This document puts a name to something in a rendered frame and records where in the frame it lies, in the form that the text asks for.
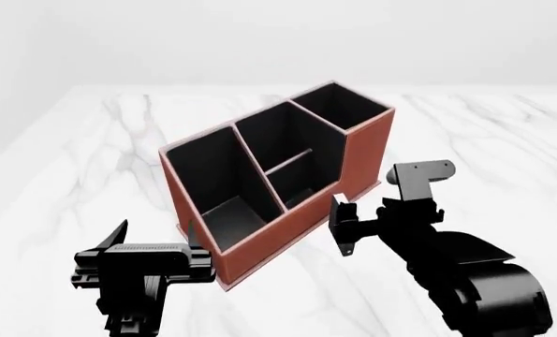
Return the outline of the brown caddy with black compartments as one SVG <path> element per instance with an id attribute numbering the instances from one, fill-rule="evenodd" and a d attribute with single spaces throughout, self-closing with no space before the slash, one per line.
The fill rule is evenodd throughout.
<path id="1" fill-rule="evenodd" d="M 395 109 L 330 81 L 162 147 L 178 229 L 224 289 L 327 220 L 331 199 L 379 181 Z"/>

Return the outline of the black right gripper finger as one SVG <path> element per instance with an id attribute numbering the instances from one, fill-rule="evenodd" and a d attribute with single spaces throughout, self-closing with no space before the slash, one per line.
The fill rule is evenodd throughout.
<path id="1" fill-rule="evenodd" d="M 333 226 L 355 223 L 358 220 L 356 203 L 350 202 L 344 193 L 338 193 L 332 196 L 331 224 Z"/>
<path id="2" fill-rule="evenodd" d="M 346 225 L 338 225 L 329 227 L 332 238 L 335 240 L 338 249 L 343 256 L 353 255 L 355 245 L 360 240 L 360 235 L 357 229 Z"/>

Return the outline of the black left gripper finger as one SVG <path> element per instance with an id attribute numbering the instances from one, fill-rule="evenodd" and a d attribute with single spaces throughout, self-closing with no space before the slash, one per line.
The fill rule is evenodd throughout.
<path id="1" fill-rule="evenodd" d="M 116 229 L 111 232 L 108 238 L 106 238 L 96 247 L 96 249 L 103 252 L 106 249 L 110 249 L 115 244 L 124 243 L 127 227 L 128 221 L 125 219 Z"/>
<path id="2" fill-rule="evenodd" d="M 198 240 L 197 227 L 194 221 L 189 221 L 187 226 L 187 242 L 191 250 L 201 250 L 203 246 Z"/>

